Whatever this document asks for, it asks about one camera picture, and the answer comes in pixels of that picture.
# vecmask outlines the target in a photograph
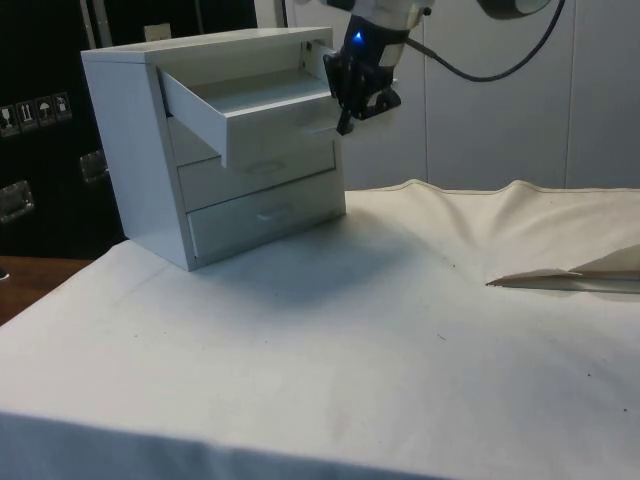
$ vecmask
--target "metal latch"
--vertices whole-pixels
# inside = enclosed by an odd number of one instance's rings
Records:
[[[85,183],[95,183],[109,176],[109,167],[102,150],[80,157],[80,169]]]
[[[6,225],[34,209],[33,195],[26,181],[0,190],[0,224]]]

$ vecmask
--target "wooden surface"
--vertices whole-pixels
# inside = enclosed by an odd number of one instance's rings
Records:
[[[88,260],[0,257],[0,269],[10,275],[0,281],[0,326],[90,263]]]

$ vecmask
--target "blue led light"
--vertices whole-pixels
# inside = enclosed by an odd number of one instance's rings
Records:
[[[362,32],[358,32],[353,36],[353,43],[364,45],[364,38],[362,37]]]

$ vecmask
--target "white drawer cabinet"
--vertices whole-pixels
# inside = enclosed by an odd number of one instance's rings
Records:
[[[195,269],[345,212],[329,28],[83,52],[129,238]]]

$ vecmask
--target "wrinkled fabric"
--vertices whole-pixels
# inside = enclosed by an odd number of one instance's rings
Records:
[[[638,195],[353,192],[195,273],[124,243],[0,328],[0,478],[636,479],[640,297],[485,284],[629,275]]]

